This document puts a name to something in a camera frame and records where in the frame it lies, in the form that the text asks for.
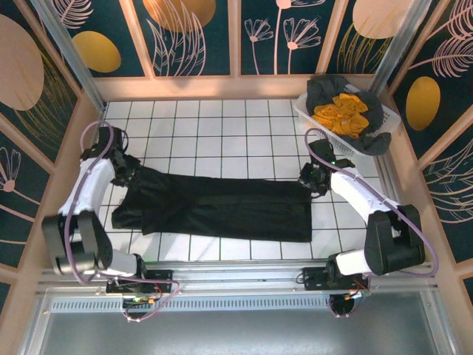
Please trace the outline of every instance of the yellow circle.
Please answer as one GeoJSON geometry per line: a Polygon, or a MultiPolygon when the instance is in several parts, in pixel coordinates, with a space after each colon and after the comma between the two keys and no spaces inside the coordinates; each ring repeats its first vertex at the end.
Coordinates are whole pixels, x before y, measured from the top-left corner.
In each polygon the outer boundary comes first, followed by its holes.
{"type": "Polygon", "coordinates": [[[192,13],[195,14],[202,27],[208,24],[215,15],[217,7],[215,0],[143,0],[149,15],[161,27],[173,32],[183,32],[186,28],[188,32],[194,29],[194,25],[186,21],[181,2],[189,16],[192,13]]]}
{"type": "Polygon", "coordinates": [[[440,105],[440,87],[428,76],[412,83],[406,99],[407,122],[415,131],[427,128],[434,120],[440,105]]]}
{"type": "Polygon", "coordinates": [[[72,39],[88,68],[113,72],[121,65],[118,48],[106,36],[94,31],[78,33],[72,39]]]}

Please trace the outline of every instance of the flower illustration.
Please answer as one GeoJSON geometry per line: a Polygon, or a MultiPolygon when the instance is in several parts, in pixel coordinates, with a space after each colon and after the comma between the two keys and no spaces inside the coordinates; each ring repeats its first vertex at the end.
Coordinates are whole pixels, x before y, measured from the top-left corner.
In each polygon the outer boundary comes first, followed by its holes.
{"type": "Polygon", "coordinates": [[[309,7],[325,3],[325,0],[276,0],[276,5],[280,9],[289,9],[291,7],[309,7]]]}
{"type": "Polygon", "coordinates": [[[3,146],[0,148],[0,191],[15,190],[15,180],[20,169],[21,154],[12,149],[11,156],[3,146]]]}
{"type": "Polygon", "coordinates": [[[319,28],[317,27],[318,19],[313,20],[302,19],[297,22],[294,27],[294,18],[285,20],[283,23],[284,34],[286,37],[287,48],[289,48],[289,60],[287,63],[287,73],[290,74],[290,59],[293,50],[300,48],[310,48],[320,45],[321,38],[317,35],[319,28]]]}
{"type": "MultiPolygon", "coordinates": [[[[33,200],[32,198],[23,195],[20,191],[15,189],[16,187],[16,178],[18,177],[18,172],[20,170],[21,165],[21,154],[16,150],[12,149],[10,155],[8,155],[7,149],[3,146],[0,148],[0,192],[10,193],[13,192],[18,196],[33,202],[39,205],[39,202],[33,200]]],[[[23,218],[24,220],[28,220],[30,222],[34,222],[34,218],[30,216],[26,216],[21,212],[18,212],[14,209],[10,209],[4,205],[0,204],[0,209],[15,215],[16,217],[23,218]]],[[[8,240],[0,240],[0,243],[12,243],[12,244],[23,244],[23,242],[14,242],[8,240]]]]}
{"type": "Polygon", "coordinates": [[[265,20],[256,20],[253,23],[253,20],[245,21],[245,29],[248,37],[251,41],[251,47],[253,49],[253,61],[254,67],[256,69],[256,74],[259,75],[258,63],[256,62],[256,53],[254,49],[254,43],[258,41],[265,41],[274,37],[274,32],[271,31],[271,26],[268,23],[268,19],[265,20]]]}
{"type": "Polygon", "coordinates": [[[283,10],[292,7],[309,7],[322,5],[325,0],[276,0],[278,9],[278,18],[276,20],[276,39],[274,40],[274,74],[278,73],[278,39],[279,39],[279,24],[281,23],[281,13],[283,10]]]}

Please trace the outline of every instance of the white tile floor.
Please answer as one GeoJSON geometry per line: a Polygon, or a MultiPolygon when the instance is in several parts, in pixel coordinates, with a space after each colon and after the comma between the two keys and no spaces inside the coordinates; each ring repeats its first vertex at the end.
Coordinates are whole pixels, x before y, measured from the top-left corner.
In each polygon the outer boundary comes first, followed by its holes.
{"type": "MultiPolygon", "coordinates": [[[[291,100],[136,101],[110,103],[106,119],[126,129],[128,153],[161,172],[213,178],[295,180],[309,156],[306,127],[291,100]]],[[[380,189],[373,158],[353,158],[359,172],[380,189]]],[[[126,189],[110,186],[100,219],[112,245],[157,260],[316,259],[362,248],[365,224],[340,196],[313,200],[312,243],[232,240],[199,235],[113,229],[111,214],[126,189]]]]}

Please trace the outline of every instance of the yellow cloth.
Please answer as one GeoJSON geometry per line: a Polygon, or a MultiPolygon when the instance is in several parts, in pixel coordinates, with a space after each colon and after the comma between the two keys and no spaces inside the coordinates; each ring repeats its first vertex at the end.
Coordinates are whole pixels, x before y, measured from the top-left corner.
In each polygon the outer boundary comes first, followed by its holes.
{"type": "Polygon", "coordinates": [[[312,118],[337,135],[359,138],[370,124],[360,115],[367,110],[368,106],[358,96],[342,93],[333,98],[333,104],[316,106],[312,118]]]}

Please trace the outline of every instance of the dark teal wallpaper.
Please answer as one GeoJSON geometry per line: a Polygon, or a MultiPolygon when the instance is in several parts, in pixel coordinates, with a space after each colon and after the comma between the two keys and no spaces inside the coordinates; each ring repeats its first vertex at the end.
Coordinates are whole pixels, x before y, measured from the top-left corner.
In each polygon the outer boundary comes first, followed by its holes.
{"type": "Polygon", "coordinates": [[[399,0],[349,0],[327,73],[374,74],[408,5],[399,0]]]}
{"type": "Polygon", "coordinates": [[[473,126],[423,176],[457,263],[473,257],[473,126]]]}
{"type": "Polygon", "coordinates": [[[12,1],[0,3],[0,113],[55,161],[77,97],[12,1]]]}
{"type": "Polygon", "coordinates": [[[49,177],[0,133],[0,263],[18,266],[49,177]]]}
{"type": "Polygon", "coordinates": [[[463,282],[465,283],[466,292],[468,292],[468,296],[470,297],[473,305],[473,277],[464,279],[463,282]]]}
{"type": "Polygon", "coordinates": [[[5,301],[7,300],[8,292],[10,291],[10,285],[7,283],[0,283],[0,314],[5,301]]]}
{"type": "Polygon", "coordinates": [[[144,76],[119,1],[52,2],[96,78],[144,76]]]}
{"type": "Polygon", "coordinates": [[[242,75],[315,73],[332,10],[325,0],[242,0],[242,75]]]}
{"type": "Polygon", "coordinates": [[[393,94],[418,158],[473,104],[472,8],[450,2],[393,94]]]}
{"type": "Polygon", "coordinates": [[[133,0],[156,76],[230,75],[227,0],[133,0]]]}

